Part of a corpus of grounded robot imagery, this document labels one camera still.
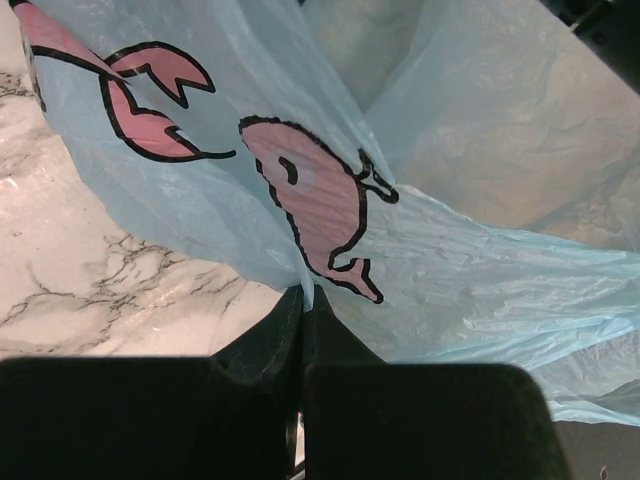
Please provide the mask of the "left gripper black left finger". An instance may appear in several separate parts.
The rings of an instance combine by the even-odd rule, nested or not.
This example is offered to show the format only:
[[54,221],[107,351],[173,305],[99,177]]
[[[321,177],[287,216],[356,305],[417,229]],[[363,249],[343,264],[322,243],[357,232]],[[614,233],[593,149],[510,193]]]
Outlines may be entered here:
[[292,477],[302,313],[290,288],[210,356],[3,360],[2,477]]

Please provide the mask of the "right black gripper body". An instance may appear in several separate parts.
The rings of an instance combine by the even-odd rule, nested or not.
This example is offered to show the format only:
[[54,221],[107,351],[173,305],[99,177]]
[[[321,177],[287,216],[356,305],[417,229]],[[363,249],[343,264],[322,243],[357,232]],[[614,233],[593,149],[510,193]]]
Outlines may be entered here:
[[542,0],[542,4],[639,93],[639,0]]

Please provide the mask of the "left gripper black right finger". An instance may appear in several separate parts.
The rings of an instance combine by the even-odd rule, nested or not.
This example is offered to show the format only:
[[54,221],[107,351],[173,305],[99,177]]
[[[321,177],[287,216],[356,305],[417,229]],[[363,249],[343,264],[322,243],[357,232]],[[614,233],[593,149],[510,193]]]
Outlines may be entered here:
[[567,479],[542,392],[503,364],[389,364],[316,290],[303,320],[309,479]]

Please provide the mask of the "blue plastic bag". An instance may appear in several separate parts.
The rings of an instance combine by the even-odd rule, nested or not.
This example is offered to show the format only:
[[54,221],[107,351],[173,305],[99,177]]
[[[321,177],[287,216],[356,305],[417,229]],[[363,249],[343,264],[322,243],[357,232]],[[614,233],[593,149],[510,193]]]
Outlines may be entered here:
[[384,360],[639,423],[639,98],[536,1],[5,1],[1,352]]

